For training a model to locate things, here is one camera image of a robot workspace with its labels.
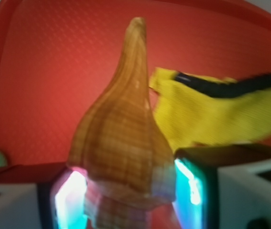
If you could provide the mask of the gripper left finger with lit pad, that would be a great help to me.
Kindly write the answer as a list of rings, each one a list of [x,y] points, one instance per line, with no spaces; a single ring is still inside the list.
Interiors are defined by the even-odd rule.
[[[65,163],[0,167],[0,229],[85,229],[86,188]]]

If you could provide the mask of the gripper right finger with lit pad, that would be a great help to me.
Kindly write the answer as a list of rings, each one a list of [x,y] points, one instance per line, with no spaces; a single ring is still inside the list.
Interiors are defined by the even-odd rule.
[[[181,148],[174,156],[183,229],[271,229],[271,146]]]

